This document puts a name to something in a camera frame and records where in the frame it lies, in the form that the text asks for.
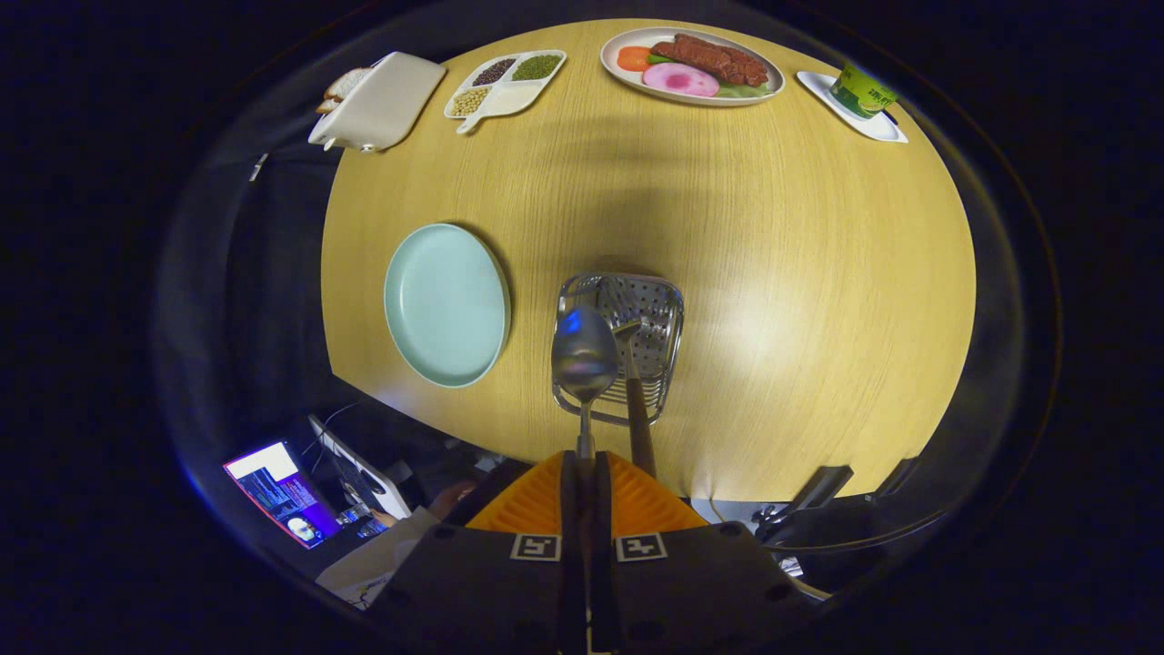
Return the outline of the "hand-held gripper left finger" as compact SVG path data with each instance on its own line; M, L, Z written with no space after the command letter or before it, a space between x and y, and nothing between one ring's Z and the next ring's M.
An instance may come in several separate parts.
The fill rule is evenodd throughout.
M574 453L426 531L367 613L390 652L582 652L585 564Z

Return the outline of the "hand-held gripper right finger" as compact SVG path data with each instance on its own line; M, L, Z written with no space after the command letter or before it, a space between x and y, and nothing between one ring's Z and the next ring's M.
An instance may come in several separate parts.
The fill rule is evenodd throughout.
M629 460L598 453L591 638L598 652L762 652L819 617L751 531L707 522Z

